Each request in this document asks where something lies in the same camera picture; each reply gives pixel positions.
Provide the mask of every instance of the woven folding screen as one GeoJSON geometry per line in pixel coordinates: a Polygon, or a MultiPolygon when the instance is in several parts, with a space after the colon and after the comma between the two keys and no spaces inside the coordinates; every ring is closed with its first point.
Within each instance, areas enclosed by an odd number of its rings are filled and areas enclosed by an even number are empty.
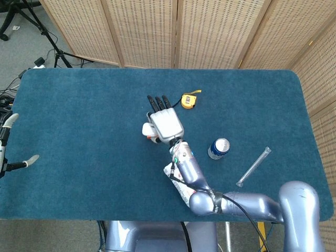
{"type": "Polygon", "coordinates": [[[264,2],[179,0],[176,68],[234,68],[264,2]]]}
{"type": "MultiPolygon", "coordinates": [[[[312,120],[312,127],[317,145],[319,147],[329,188],[336,203],[336,107],[320,118],[312,120]]],[[[327,251],[336,248],[336,214],[320,223],[321,236],[327,251]]]]}
{"type": "Polygon", "coordinates": [[[293,71],[301,80],[308,112],[336,97],[336,23],[312,45],[293,71]]]}
{"type": "Polygon", "coordinates": [[[273,1],[242,68],[287,68],[335,10],[335,0],[273,1]]]}
{"type": "Polygon", "coordinates": [[[114,26],[124,65],[174,65],[177,0],[102,0],[114,26]]]}
{"type": "MultiPolygon", "coordinates": [[[[336,203],[336,22],[294,65],[329,188],[336,203]]],[[[326,251],[336,249],[336,214],[320,223],[326,251]]]]}
{"type": "Polygon", "coordinates": [[[40,0],[40,2],[75,55],[119,64],[100,0],[40,0]]]}

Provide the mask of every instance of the table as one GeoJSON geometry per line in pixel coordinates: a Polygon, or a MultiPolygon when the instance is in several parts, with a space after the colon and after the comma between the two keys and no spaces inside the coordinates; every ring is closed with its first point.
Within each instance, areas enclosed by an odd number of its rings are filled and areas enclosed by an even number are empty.
{"type": "Polygon", "coordinates": [[[246,221],[195,216],[163,173],[169,147],[142,136],[147,95],[173,104],[201,89],[192,110],[176,107],[209,185],[264,193],[301,180],[320,197],[321,220],[333,205],[298,77],[289,70],[34,69],[24,74],[7,146],[9,162],[39,154],[0,180],[0,218],[138,221],[246,221]],[[217,138],[221,160],[208,157],[217,138]],[[271,154],[238,188],[263,152],[271,154]]]}

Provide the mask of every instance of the blue can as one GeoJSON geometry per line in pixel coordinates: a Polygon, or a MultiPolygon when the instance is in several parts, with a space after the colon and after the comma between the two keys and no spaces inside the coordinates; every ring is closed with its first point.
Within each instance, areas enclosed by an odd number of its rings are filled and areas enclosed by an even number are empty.
{"type": "Polygon", "coordinates": [[[226,152],[230,149],[230,143],[225,138],[218,138],[215,140],[208,149],[210,158],[218,160],[221,159],[226,152]]]}

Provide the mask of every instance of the clear plastic tube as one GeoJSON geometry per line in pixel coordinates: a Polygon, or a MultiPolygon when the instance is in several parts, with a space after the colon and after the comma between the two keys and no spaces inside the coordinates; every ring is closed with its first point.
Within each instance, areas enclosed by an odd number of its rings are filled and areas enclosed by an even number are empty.
{"type": "Polygon", "coordinates": [[[271,153],[271,149],[269,147],[266,147],[264,152],[258,157],[258,159],[251,165],[251,167],[245,172],[245,174],[238,180],[236,183],[237,186],[242,187],[243,182],[245,179],[247,179],[251,173],[261,164],[261,162],[267,157],[269,153],[271,153]]]}

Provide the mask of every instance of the yellow tape measure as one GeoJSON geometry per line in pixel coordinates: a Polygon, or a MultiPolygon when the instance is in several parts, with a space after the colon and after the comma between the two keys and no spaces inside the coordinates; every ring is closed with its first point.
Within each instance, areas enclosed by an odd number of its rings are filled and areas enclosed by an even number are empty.
{"type": "Polygon", "coordinates": [[[197,96],[193,96],[192,94],[201,93],[201,90],[195,90],[191,93],[184,93],[181,98],[181,105],[185,109],[192,109],[196,105],[197,96]]]}

